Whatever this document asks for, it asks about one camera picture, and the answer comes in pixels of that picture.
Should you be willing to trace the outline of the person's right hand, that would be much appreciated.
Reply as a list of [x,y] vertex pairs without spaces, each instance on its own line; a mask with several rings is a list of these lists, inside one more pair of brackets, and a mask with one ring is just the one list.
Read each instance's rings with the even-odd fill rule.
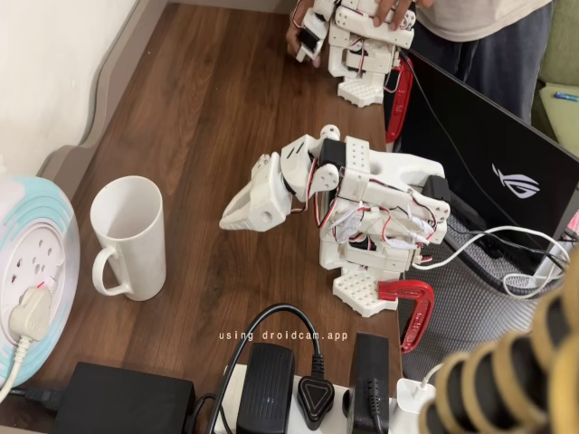
[[289,27],[286,32],[286,42],[288,45],[288,55],[296,58],[300,49],[299,34],[302,29],[304,16],[308,9],[314,4],[313,0],[298,1],[289,14]]

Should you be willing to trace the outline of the person's left hand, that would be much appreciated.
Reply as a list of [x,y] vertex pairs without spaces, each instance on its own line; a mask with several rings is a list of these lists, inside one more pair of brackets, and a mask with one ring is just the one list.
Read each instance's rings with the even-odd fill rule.
[[413,0],[375,0],[375,3],[376,10],[373,15],[374,27],[381,26],[386,21],[387,16],[393,13],[389,21],[389,26],[392,30],[397,30]]

